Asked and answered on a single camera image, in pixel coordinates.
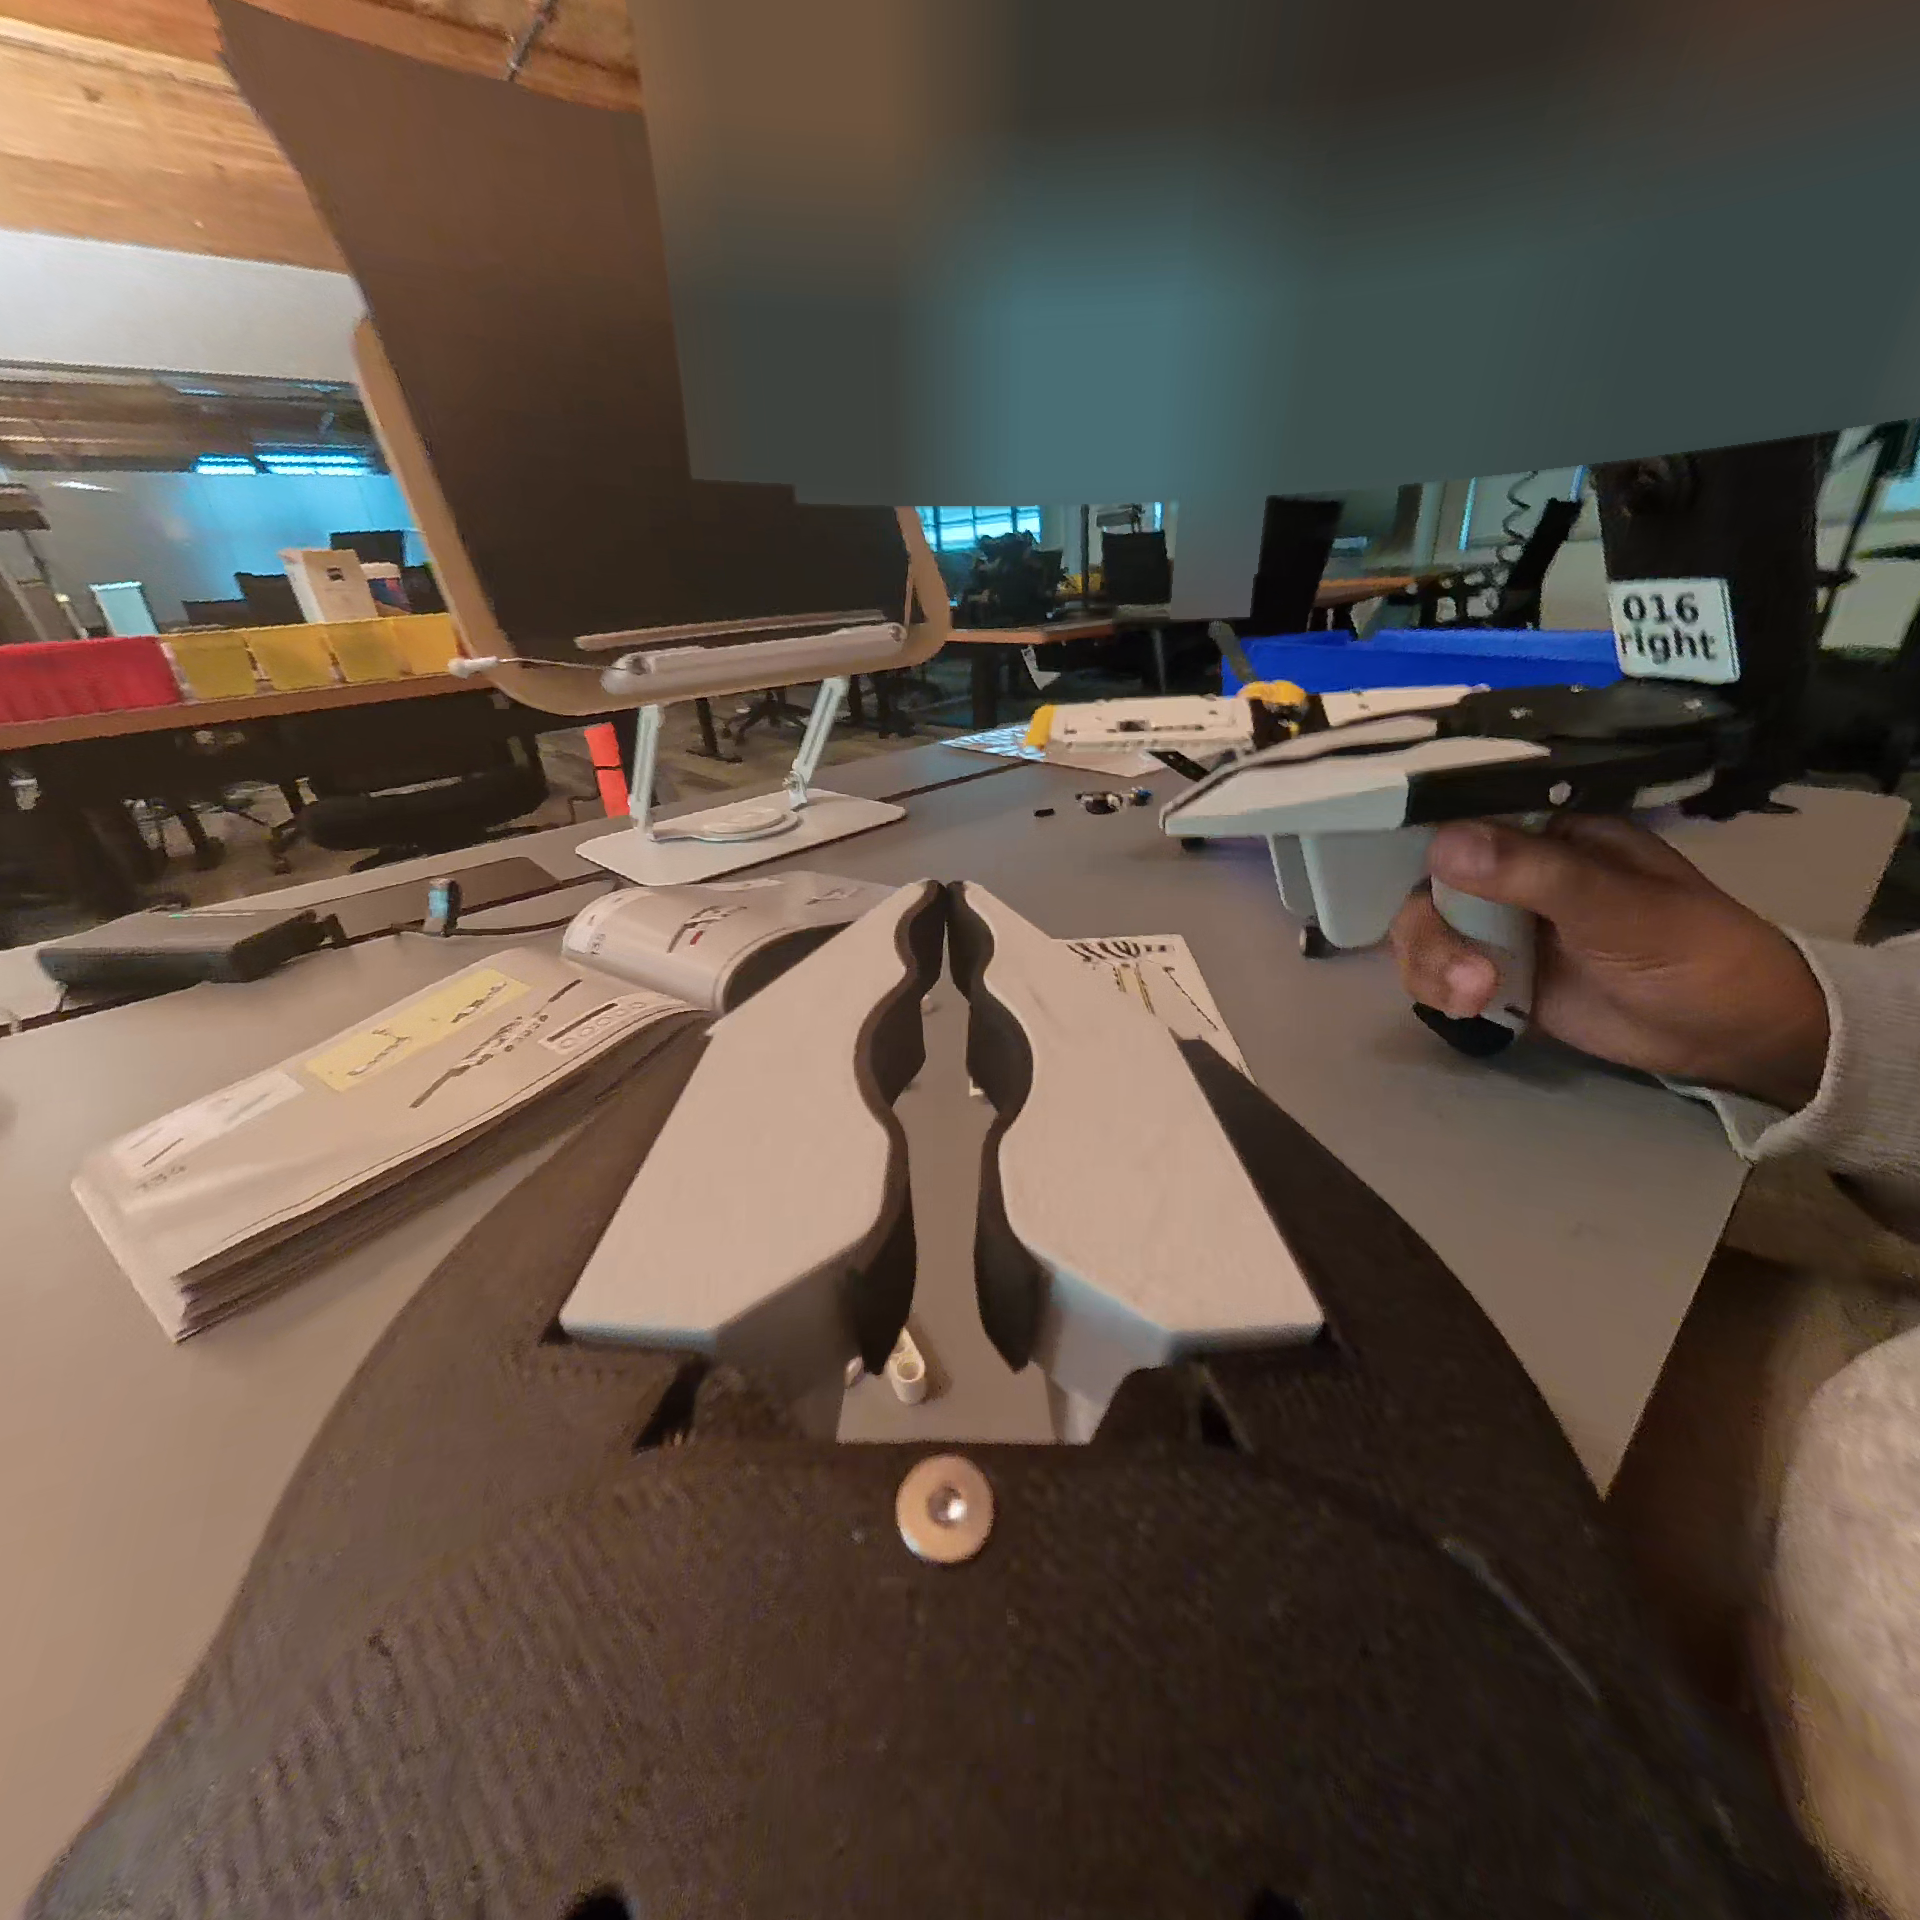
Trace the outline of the black office chair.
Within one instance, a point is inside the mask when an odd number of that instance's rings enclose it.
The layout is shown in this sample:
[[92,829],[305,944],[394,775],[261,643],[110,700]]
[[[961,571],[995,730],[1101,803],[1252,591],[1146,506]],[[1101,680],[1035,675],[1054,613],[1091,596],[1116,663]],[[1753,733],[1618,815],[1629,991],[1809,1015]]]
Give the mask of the black office chair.
[[356,852],[356,872],[466,848],[549,796],[535,722],[486,693],[295,714],[277,740],[306,792],[269,837],[279,876],[293,844]]

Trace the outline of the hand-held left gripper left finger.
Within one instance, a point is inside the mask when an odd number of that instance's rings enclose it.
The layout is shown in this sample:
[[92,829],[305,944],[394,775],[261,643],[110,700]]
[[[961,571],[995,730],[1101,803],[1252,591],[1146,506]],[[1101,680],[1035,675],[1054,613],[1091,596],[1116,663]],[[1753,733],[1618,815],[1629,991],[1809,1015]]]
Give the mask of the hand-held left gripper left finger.
[[918,1274],[901,1095],[946,890],[897,888],[709,1031],[561,1309],[594,1347],[769,1378],[882,1371]]

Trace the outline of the red storage bin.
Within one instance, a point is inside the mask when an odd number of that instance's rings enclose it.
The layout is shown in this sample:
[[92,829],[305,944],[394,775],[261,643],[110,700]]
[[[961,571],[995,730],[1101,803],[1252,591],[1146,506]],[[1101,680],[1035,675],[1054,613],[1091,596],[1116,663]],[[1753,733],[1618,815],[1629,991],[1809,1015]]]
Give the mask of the red storage bin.
[[2,724],[179,707],[182,693],[154,635],[2,645]]

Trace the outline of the person's right hand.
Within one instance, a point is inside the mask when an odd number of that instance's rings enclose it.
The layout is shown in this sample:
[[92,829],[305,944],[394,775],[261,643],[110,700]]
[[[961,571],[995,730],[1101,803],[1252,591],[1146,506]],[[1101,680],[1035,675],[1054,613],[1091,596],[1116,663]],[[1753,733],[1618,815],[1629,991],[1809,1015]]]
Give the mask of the person's right hand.
[[1494,960],[1438,913],[1446,885],[1538,921],[1531,1012],[1550,1040],[1785,1113],[1814,1098],[1831,1012],[1811,963],[1655,832],[1593,817],[1543,832],[1452,824],[1427,872],[1387,933],[1421,1007],[1482,1017],[1497,992]]

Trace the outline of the yellow and white lego vehicle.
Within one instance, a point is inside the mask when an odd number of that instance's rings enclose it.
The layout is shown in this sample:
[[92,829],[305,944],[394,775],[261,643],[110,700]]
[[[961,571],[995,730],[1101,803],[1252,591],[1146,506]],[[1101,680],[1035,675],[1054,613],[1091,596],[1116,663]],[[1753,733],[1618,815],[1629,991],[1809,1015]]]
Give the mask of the yellow and white lego vehicle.
[[1186,779],[1298,737],[1405,714],[1438,714],[1485,685],[1449,683],[1306,693],[1258,682],[1222,695],[1151,695],[1094,704],[1046,704],[1022,748],[1044,762],[1107,778],[1143,778],[1165,765]]

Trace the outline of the black power bank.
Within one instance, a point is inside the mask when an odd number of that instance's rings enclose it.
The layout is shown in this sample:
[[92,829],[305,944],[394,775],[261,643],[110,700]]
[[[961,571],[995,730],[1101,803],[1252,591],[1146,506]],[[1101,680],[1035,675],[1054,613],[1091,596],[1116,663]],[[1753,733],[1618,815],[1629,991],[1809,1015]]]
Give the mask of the black power bank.
[[343,939],[313,908],[141,911],[36,949],[36,967],[74,992],[145,994],[247,986]]

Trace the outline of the person's right forearm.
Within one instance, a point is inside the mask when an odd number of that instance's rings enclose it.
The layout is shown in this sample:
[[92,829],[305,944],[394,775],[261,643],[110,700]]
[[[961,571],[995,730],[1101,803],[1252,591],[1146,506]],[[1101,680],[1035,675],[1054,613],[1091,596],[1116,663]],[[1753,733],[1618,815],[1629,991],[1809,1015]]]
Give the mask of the person's right forearm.
[[1796,1111],[1695,1088],[1749,1163],[1809,1162],[1863,1211],[1917,1240],[1917,944],[1837,944],[1790,933],[1831,1021],[1814,1095]]

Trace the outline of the silver tablet stand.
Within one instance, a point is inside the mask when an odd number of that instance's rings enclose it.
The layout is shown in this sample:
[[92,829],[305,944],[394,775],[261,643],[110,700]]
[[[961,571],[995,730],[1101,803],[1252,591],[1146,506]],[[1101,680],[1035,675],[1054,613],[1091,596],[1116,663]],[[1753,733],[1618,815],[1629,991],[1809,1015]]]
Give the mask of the silver tablet stand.
[[[638,631],[611,639],[604,691],[638,712],[630,757],[630,820],[582,840],[579,857],[646,890],[709,882],[769,860],[845,841],[905,819],[905,808],[813,784],[850,682],[898,668],[908,627],[869,616],[759,618]],[[660,824],[657,765],[673,704],[817,680],[819,691],[785,784],[773,799],[732,800]]]

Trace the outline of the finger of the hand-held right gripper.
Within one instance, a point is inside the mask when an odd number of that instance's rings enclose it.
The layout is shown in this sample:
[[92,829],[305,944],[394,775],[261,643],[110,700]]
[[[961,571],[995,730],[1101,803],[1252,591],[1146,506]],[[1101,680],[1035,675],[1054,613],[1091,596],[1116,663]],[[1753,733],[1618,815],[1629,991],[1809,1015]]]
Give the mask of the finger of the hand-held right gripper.
[[1170,800],[1159,826],[1175,840],[1395,832],[1409,824],[1415,778],[1545,762],[1543,744],[1497,737],[1343,738],[1307,755],[1292,740]]
[[1482,765],[1482,745],[1442,737],[1435,714],[1395,714],[1295,737],[1218,765],[1212,778],[1298,778],[1313,772],[1387,778]]

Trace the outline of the long wooden workbench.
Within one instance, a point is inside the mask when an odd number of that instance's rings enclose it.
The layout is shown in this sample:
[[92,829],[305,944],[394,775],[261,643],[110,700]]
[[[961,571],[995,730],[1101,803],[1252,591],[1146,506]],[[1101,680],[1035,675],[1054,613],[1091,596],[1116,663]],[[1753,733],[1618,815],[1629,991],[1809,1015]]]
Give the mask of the long wooden workbench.
[[450,675],[387,680],[373,683],[337,683],[325,688],[274,688],[247,697],[179,701],[159,707],[65,714],[35,717],[29,722],[2,724],[2,755],[67,748],[93,738],[194,733],[207,730],[237,730],[302,714],[338,714],[363,707],[415,704],[429,700],[463,697],[468,693],[498,695],[498,688],[483,680]]

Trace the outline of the lego instruction booklet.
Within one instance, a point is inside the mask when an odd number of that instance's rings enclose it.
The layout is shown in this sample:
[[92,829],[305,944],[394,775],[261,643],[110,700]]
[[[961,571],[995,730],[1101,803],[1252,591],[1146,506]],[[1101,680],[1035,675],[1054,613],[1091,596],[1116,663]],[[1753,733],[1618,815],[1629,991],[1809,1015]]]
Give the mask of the lego instruction booklet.
[[626,888],[92,1155],[74,1193],[171,1343],[297,1284],[471,1171],[564,1135],[887,890],[819,872]]

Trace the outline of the wooden office desk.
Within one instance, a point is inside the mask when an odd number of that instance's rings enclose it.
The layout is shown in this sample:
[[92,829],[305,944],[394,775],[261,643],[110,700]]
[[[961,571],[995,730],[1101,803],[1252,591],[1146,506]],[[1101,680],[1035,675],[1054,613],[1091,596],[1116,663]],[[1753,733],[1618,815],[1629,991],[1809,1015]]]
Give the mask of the wooden office desk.
[[1163,631],[1169,624],[1173,624],[1169,608],[1116,608],[1113,613],[1062,616],[1019,627],[950,628],[945,647],[1039,650],[1044,645],[1113,640],[1125,634],[1154,634]]

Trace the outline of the blue plastic bin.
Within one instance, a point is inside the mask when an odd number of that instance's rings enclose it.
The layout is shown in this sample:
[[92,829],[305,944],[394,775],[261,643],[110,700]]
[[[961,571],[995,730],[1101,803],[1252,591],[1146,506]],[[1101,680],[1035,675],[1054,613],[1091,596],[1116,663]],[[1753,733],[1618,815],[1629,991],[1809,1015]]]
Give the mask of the blue plastic bin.
[[1221,685],[1292,683],[1307,695],[1386,688],[1597,688],[1620,682],[1612,631],[1391,628],[1222,640]]

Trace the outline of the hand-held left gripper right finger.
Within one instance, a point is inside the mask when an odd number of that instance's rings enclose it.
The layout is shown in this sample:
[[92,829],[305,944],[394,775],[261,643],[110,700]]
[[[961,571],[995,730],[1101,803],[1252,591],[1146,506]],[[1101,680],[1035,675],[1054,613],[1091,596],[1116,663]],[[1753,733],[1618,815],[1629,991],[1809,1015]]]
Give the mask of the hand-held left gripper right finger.
[[1185,1043],[985,888],[950,888],[966,1076],[993,1109],[975,1304],[1086,1445],[1138,1375],[1315,1343],[1325,1317]]

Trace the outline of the zebra sticker sheet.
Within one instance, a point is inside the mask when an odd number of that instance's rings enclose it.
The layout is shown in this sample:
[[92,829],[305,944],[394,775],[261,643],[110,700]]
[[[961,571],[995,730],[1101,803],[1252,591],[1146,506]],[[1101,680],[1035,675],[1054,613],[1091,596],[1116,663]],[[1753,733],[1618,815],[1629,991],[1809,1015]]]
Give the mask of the zebra sticker sheet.
[[1159,1020],[1178,1040],[1204,1043],[1221,1061],[1252,1076],[1185,938],[1148,933],[1054,944],[1117,996]]

